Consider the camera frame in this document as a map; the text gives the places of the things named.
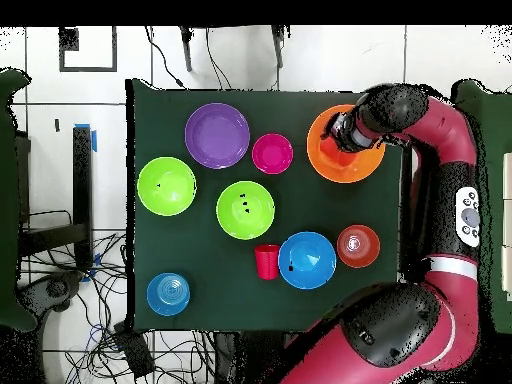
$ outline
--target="purple bowl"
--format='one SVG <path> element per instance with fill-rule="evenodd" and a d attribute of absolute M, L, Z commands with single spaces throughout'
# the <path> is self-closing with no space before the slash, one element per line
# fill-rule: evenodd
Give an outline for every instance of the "purple bowl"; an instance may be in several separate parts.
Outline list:
<path fill-rule="evenodd" d="M 249 125 L 234 107 L 209 103 L 187 121 L 185 144 L 192 157 L 211 169 L 237 163 L 249 148 Z"/>

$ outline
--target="red cup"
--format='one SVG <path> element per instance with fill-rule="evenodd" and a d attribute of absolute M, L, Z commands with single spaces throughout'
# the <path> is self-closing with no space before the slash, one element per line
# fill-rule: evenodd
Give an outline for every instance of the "red cup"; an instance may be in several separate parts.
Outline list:
<path fill-rule="evenodd" d="M 320 143 L 320 151 L 322 151 L 329 159 L 341 166 L 350 165 L 356 158 L 357 153 L 346 153 L 338 149 L 336 142 L 332 137 L 327 137 Z"/>
<path fill-rule="evenodd" d="M 346 265 L 362 268 L 370 265 L 379 256 L 379 236 L 365 225 L 351 225 L 341 232 L 336 250 Z"/>
<path fill-rule="evenodd" d="M 262 244 L 254 248 L 258 277 L 263 280 L 273 280 L 279 275 L 278 254 L 279 246 L 277 244 Z"/>

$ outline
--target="blue bowl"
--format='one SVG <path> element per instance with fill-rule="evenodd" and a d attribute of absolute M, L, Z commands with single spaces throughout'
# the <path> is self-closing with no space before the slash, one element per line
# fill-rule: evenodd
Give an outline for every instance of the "blue bowl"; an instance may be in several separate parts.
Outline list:
<path fill-rule="evenodd" d="M 148 284 L 148 304 L 157 314 L 165 317 L 179 314 L 190 300 L 190 288 L 181 275 L 157 275 Z"/>
<path fill-rule="evenodd" d="M 277 262 L 288 284 L 311 290 L 323 286 L 334 274 L 336 252 L 323 235 L 302 232 L 283 243 Z"/>

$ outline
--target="dark green table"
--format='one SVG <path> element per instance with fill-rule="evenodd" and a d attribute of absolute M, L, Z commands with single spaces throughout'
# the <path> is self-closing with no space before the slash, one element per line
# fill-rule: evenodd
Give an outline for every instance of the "dark green table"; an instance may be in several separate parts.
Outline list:
<path fill-rule="evenodd" d="M 512 95 L 484 90 L 468 80 L 452 90 L 452 101 L 466 113 L 478 147 L 478 190 L 482 237 L 478 282 L 489 303 L 494 328 L 512 334 L 512 302 L 501 285 L 503 245 L 503 155 L 512 152 Z"/>
<path fill-rule="evenodd" d="M 196 198 L 182 214 L 152 214 L 136 195 L 135 327 L 137 329 L 305 330 L 337 302 L 362 287 L 396 281 L 398 193 L 401 150 L 387 147 L 379 168 L 354 184 L 322 178 L 310 165 L 306 136 L 314 119 L 337 104 L 353 104 L 359 94 L 241 91 L 153 90 L 133 80 L 135 97 L 135 172 L 159 156 L 175 156 L 193 170 Z M 286 172 L 268 176 L 255 168 L 250 150 L 236 165 L 207 169 L 185 147 L 188 117 L 205 103 L 236 107 L 249 122 L 254 141 L 268 132 L 287 137 L 294 159 Z M 219 226 L 215 205 L 224 188 L 238 180 L 265 186 L 274 198 L 274 223 L 249 241 L 228 236 Z M 366 224 L 380 237 L 378 259 L 351 269 L 339 259 L 333 278 L 323 287 L 301 291 L 281 277 L 260 280 L 253 248 L 282 244 L 299 231 L 317 231 L 333 244 L 351 224 Z M 154 313 L 146 302 L 149 281 L 163 272 L 182 274 L 190 284 L 188 307 L 175 317 Z"/>

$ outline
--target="bowl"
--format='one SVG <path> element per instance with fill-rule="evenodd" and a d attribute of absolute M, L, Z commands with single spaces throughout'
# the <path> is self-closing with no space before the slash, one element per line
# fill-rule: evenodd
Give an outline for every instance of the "bowl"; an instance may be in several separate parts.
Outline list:
<path fill-rule="evenodd" d="M 185 126 L 185 145 L 201 165 L 222 169 L 237 163 L 249 148 L 249 125 L 233 106 L 209 103 L 198 108 Z"/>
<path fill-rule="evenodd" d="M 151 309 L 166 317 L 182 312 L 190 301 L 190 288 L 179 274 L 157 275 L 148 284 L 147 301 Z"/>
<path fill-rule="evenodd" d="M 270 228 L 275 207 L 265 187 L 253 181 L 238 181 L 221 193 L 216 213 L 221 228 L 231 237 L 250 240 Z"/>
<path fill-rule="evenodd" d="M 363 268 L 371 265 L 379 256 L 379 236 L 365 225 L 351 225 L 339 235 L 336 250 L 346 265 Z"/>
<path fill-rule="evenodd" d="M 378 143 L 358 153 L 340 152 L 334 139 L 322 140 L 329 119 L 338 112 L 347 113 L 353 105 L 338 105 L 322 112 L 313 122 L 307 138 L 308 158 L 322 177 L 336 183 L 354 183 L 370 176 L 382 162 L 386 145 Z"/>
<path fill-rule="evenodd" d="M 331 242 L 314 232 L 301 232 L 286 240 L 277 259 L 285 281 L 302 290 L 316 289 L 331 279 L 336 252 Z"/>
<path fill-rule="evenodd" d="M 252 148 L 252 161 L 265 174 L 280 174 L 288 169 L 293 159 L 293 148 L 280 134 L 265 134 Z"/>
<path fill-rule="evenodd" d="M 190 167 L 173 157 L 159 157 L 140 171 L 137 193 L 151 212 L 173 216 L 187 209 L 197 191 L 196 178 Z"/>

